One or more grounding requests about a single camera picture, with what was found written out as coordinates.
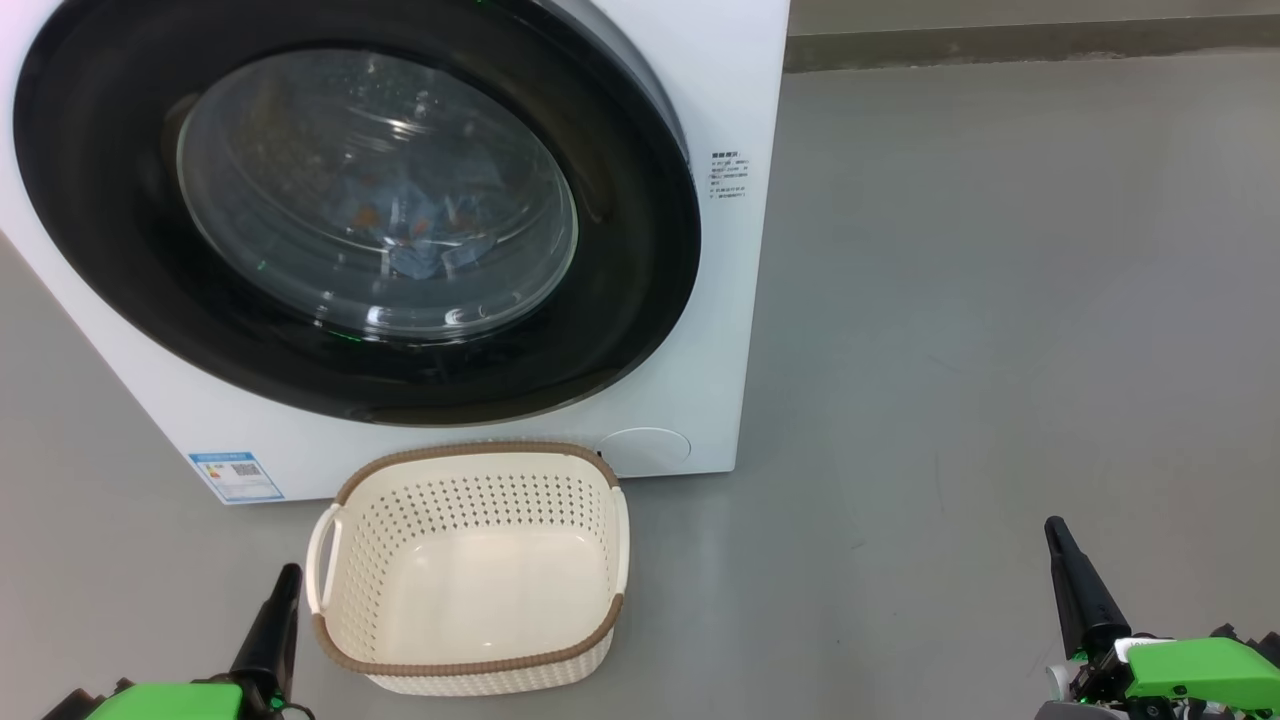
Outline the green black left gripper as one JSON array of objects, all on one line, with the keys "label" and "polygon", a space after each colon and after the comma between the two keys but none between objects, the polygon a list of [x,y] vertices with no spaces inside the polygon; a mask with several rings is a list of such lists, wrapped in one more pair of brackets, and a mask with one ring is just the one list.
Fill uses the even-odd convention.
[{"label": "green black left gripper", "polygon": [[188,683],[133,683],[110,694],[70,692],[46,719],[300,719],[291,700],[303,570],[284,565],[262,602],[230,675]]}]

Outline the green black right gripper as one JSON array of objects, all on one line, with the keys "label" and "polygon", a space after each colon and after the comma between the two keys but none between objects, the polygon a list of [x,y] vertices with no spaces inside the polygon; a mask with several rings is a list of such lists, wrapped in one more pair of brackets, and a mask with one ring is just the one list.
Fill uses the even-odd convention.
[{"label": "green black right gripper", "polygon": [[1061,516],[1044,521],[1066,659],[1046,669],[1038,719],[1276,719],[1279,637],[1243,641],[1222,625],[1204,638],[1132,634],[1132,626]]}]

